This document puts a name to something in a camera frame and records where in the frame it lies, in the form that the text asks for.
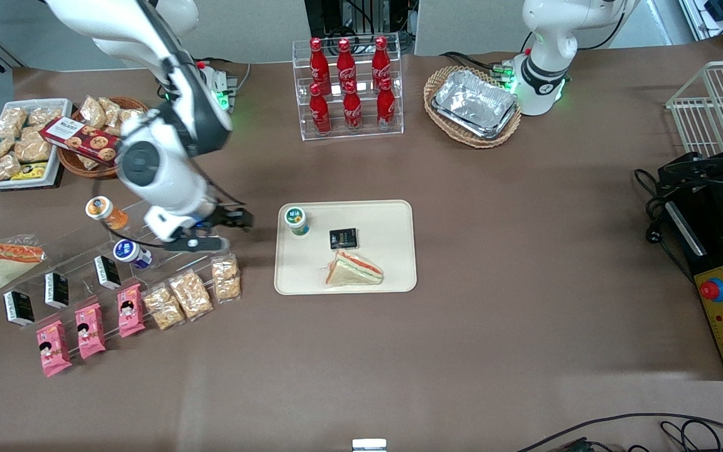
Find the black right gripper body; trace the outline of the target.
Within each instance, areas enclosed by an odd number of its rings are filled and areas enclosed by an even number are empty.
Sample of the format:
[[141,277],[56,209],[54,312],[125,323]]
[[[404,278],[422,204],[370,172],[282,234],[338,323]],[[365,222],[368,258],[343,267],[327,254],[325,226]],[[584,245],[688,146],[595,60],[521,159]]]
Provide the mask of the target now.
[[198,223],[198,234],[218,235],[220,228],[239,228],[239,208],[218,205],[209,217]]

